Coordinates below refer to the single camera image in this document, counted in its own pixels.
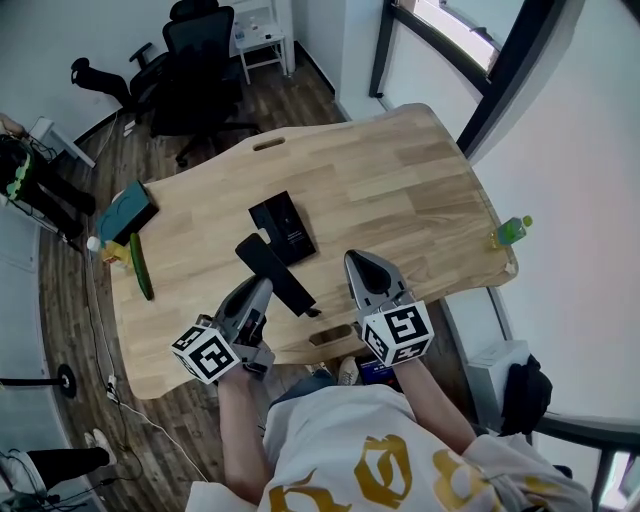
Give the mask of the white side table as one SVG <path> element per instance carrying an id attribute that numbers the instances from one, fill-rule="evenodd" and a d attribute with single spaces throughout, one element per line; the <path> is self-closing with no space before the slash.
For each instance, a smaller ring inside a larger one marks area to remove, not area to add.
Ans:
<path id="1" fill-rule="evenodd" d="M 250 71 L 279 65 L 284 76 L 295 70 L 291 0 L 229 0 L 234 9 L 233 43 L 247 85 Z"/>

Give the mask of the tilted black office chair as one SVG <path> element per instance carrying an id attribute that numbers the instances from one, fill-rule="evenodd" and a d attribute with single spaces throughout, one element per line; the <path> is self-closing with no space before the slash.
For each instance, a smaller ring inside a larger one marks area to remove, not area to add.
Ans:
<path id="1" fill-rule="evenodd" d="M 151 47 L 151 42 L 146 43 L 129 58 L 130 62 L 137 61 L 140 66 L 139 72 L 129 83 L 120 75 L 93 68 L 86 57 L 72 63 L 71 83 L 114 97 L 124 110 L 135 114 L 135 123 L 140 124 L 143 115 L 153 108 L 152 96 L 169 57 L 169 53 L 164 52 L 148 61 L 146 52 Z"/>

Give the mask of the person's right forearm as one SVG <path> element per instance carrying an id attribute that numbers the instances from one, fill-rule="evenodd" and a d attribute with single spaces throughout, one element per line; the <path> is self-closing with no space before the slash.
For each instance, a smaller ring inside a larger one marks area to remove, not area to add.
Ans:
<path id="1" fill-rule="evenodd" d="M 424 363 L 412 359 L 395 365 L 394 373 L 417 423 L 462 455 L 477 436 Z"/>

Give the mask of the green cucumber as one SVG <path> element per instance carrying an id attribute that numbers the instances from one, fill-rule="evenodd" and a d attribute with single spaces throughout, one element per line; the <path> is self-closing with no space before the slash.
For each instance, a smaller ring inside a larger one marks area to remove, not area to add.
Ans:
<path id="1" fill-rule="evenodd" d="M 146 266 L 146 261 L 144 259 L 141 239 L 138 233 L 132 233 L 130 235 L 129 245 L 134 271 L 141 292 L 147 301 L 152 301 L 154 299 L 154 291 Z"/>

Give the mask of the black phone handset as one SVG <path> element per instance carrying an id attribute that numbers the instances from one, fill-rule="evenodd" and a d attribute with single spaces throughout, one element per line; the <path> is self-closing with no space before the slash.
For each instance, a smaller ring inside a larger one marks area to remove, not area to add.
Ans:
<path id="1" fill-rule="evenodd" d="M 314 318 L 321 314 L 314 307 L 315 299 L 260 235 L 249 235 L 236 246 L 235 253 L 256 276 L 271 281 L 273 293 L 296 316 Z"/>

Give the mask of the white cabinet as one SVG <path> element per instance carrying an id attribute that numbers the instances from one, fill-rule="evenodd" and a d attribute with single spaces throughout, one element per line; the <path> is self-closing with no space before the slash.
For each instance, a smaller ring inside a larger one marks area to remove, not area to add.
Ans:
<path id="1" fill-rule="evenodd" d="M 472 357 L 466 374 L 479 424 L 499 432 L 503 424 L 502 410 L 510 367 L 525 365 L 530 351 L 524 340 L 493 343 Z"/>

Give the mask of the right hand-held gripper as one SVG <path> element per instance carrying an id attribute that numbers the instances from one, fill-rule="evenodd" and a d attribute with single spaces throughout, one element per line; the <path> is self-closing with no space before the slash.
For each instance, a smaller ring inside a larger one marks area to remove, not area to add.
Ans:
<path id="1" fill-rule="evenodd" d="M 392 367 L 423 356 L 433 341 L 433 326 L 424 301 L 376 311 L 388 301 L 404 304 L 403 296 L 411 295 L 400 270 L 366 251 L 347 251 L 344 267 L 361 318 L 361 340 L 376 358 L 385 367 Z"/>

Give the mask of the black phone base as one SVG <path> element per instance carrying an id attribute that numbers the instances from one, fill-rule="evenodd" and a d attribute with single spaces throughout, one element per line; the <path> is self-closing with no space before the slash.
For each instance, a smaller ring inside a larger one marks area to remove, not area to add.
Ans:
<path id="1" fill-rule="evenodd" d="M 291 266 L 316 253 L 287 191 L 254 205 L 249 209 L 249 214 L 256 228 L 267 233 L 269 247 L 284 265 Z"/>

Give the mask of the person's left forearm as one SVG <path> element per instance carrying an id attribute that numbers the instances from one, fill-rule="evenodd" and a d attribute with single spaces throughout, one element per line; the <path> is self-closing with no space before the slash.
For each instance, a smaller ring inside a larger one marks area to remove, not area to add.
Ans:
<path id="1" fill-rule="evenodd" d="M 259 415 L 251 392 L 251 374 L 234 367 L 218 383 L 220 435 L 227 487 L 258 505 L 273 477 L 264 449 Z"/>

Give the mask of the black window frame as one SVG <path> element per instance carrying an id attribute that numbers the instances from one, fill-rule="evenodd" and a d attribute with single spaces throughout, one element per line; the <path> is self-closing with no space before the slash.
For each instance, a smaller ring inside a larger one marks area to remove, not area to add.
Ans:
<path id="1" fill-rule="evenodd" d="M 471 157 L 553 73 L 585 0 L 383 0 L 369 95 L 431 106 Z"/>

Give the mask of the black bag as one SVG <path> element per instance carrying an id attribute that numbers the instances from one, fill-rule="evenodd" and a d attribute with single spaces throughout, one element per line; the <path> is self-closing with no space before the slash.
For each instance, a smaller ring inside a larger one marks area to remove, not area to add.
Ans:
<path id="1" fill-rule="evenodd" d="M 501 416 L 501 436 L 530 435 L 551 402 L 553 385 L 541 364 L 529 355 L 525 364 L 510 366 Z"/>

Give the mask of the teal box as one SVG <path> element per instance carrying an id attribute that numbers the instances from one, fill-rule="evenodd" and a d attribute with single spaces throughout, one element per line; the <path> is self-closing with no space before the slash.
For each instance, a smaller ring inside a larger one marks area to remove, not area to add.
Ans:
<path id="1" fill-rule="evenodd" d="M 97 221 L 97 237 L 102 242 L 126 246 L 130 236 L 138 233 L 158 212 L 159 207 L 149 190 L 135 181 L 112 201 Z"/>

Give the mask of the person's blue jeans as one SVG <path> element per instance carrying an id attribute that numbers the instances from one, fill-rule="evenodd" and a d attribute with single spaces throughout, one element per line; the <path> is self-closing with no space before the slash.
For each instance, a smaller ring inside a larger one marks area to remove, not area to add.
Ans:
<path id="1" fill-rule="evenodd" d="M 288 400 L 304 397 L 323 388 L 334 386 L 339 386 L 339 384 L 338 380 L 333 375 L 330 376 L 324 372 L 316 372 L 315 374 L 311 374 L 310 376 L 298 381 L 279 398 L 274 400 L 270 404 L 269 408 Z"/>

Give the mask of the yellow drink bottle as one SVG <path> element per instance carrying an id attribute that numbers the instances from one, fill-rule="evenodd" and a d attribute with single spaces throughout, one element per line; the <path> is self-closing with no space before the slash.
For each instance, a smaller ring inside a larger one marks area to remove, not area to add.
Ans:
<path id="1" fill-rule="evenodd" d="M 120 266 L 122 268 L 132 267 L 132 256 L 130 251 L 117 242 L 103 242 L 95 236 L 90 236 L 87 239 L 86 245 L 88 250 L 99 256 L 103 262 Z"/>

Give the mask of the black smartphone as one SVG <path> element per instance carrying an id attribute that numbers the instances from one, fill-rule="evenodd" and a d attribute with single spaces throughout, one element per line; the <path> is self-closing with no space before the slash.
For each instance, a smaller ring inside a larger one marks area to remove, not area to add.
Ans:
<path id="1" fill-rule="evenodd" d="M 363 385 L 380 384 L 397 392 L 402 391 L 393 369 L 386 367 L 375 356 L 358 356 L 355 362 Z"/>

